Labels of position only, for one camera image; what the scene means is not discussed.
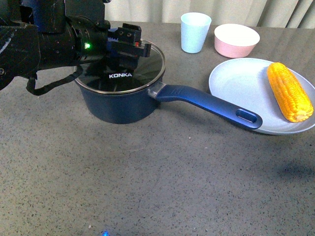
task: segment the white curtain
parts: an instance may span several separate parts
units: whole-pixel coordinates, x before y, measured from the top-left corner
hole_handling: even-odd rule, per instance
[[[109,21],[180,23],[181,15],[201,12],[213,25],[315,29],[314,0],[112,0]]]

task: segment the blue saucepan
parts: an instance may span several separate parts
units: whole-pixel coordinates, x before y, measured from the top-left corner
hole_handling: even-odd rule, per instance
[[[106,122],[126,124],[145,118],[160,102],[184,101],[245,128],[262,125],[258,114],[242,107],[192,87],[164,84],[164,54],[153,43],[146,43],[152,45],[150,57],[140,58],[134,71],[100,71],[103,67],[99,65],[82,65],[84,72],[75,81],[93,115]]]

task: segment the gray countertop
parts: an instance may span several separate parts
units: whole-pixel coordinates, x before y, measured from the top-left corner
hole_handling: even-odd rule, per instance
[[[214,49],[215,26],[191,55],[179,24],[138,25],[165,54],[164,82],[209,92],[228,60]],[[314,29],[255,30],[250,57],[315,85]],[[37,86],[71,72],[40,71]],[[315,235],[315,128],[265,135],[183,102],[111,124],[90,114],[74,82],[40,97],[26,83],[0,91],[0,235]]]

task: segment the saucepan handle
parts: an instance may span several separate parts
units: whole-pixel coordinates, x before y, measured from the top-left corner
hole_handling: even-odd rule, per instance
[[[192,87],[156,82],[148,95],[159,102],[184,101],[249,129],[258,129],[262,118],[247,109]]]

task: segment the light blue cup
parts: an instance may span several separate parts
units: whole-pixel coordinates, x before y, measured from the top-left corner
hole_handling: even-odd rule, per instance
[[[181,17],[182,49],[187,53],[199,53],[205,42],[211,18],[198,12],[189,12]]]

